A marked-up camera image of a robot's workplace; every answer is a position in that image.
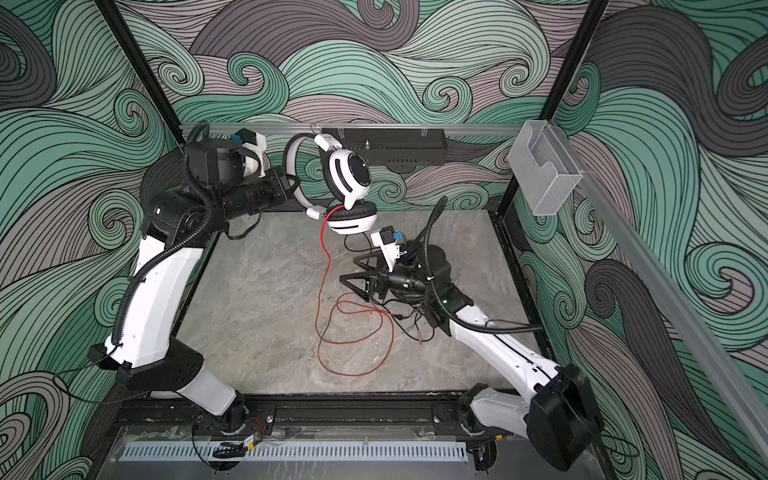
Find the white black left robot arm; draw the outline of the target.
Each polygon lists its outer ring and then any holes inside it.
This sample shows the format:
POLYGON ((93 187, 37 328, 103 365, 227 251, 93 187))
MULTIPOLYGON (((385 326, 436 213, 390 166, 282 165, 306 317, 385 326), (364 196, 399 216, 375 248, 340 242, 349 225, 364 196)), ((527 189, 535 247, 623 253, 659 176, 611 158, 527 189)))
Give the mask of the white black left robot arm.
POLYGON ((204 410, 225 435, 245 427, 243 395, 218 378, 203 355, 172 333, 187 281, 211 237, 233 219, 287 202, 298 179, 270 161, 265 137, 240 129, 213 138, 199 122, 181 146, 177 187, 154 195, 140 229, 136 270, 110 337, 89 359, 113 370, 129 391, 174 392, 204 410))

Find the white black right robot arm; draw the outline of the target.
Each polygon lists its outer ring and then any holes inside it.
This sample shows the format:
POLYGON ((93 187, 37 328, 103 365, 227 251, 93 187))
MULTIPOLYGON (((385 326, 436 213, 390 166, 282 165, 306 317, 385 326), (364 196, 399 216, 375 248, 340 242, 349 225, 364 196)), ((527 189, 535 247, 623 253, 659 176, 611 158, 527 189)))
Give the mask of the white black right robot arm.
POLYGON ((370 202, 332 208, 324 223, 333 231, 370 235, 370 252, 354 260, 360 272, 339 281, 370 304, 392 299, 414 306, 432 328, 472 349, 512 385, 513 393, 503 393, 478 384, 460 397, 467 433, 496 429, 523 437, 550 466, 566 471, 603 428, 590 382, 576 365, 560 366, 518 341, 516 334, 530 326, 490 318, 453 282, 445 251, 430 240, 446 203, 438 201, 411 240, 391 226, 373 230, 377 210, 370 202))

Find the white and black headphones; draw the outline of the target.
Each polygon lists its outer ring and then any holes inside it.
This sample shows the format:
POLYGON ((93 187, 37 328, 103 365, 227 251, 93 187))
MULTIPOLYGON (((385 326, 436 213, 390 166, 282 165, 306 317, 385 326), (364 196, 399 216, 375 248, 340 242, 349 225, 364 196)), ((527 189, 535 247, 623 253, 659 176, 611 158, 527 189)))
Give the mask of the white and black headphones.
POLYGON ((332 231, 344 236, 365 233, 373 227, 378 210, 373 202, 365 199, 371 186, 371 174, 368 163, 361 156, 344 148, 328 133, 294 135, 288 141, 283 156, 286 174, 293 181, 293 196, 306 208, 305 213, 310 218, 322 219, 332 231), (321 170, 330 193, 340 202, 336 207, 314 205, 300 189, 296 162, 300 144, 306 139, 312 139, 324 153, 321 170))

